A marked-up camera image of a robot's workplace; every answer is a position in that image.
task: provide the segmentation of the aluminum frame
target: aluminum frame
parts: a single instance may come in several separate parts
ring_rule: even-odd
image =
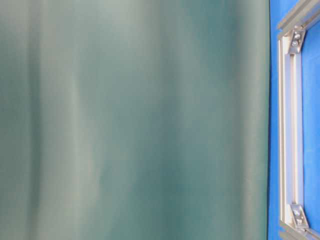
[[[304,207],[302,60],[306,31],[320,20],[320,0],[300,0],[278,24],[279,235],[284,240],[320,240],[320,235],[294,224],[290,205]]]

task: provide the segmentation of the screw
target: screw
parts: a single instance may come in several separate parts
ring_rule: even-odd
[[[294,40],[292,43],[291,43],[292,47],[296,47],[298,46],[298,41]]]

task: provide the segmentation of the blue surface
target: blue surface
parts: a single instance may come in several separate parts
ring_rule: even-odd
[[[307,32],[302,49],[304,210],[320,232],[320,23]]]
[[[269,120],[269,200],[268,239],[279,237],[279,161],[278,161],[278,68],[277,24],[297,0],[270,0],[270,120]]]

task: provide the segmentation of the green curtain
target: green curtain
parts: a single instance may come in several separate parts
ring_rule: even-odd
[[[2,0],[1,240],[267,238],[267,0]]]

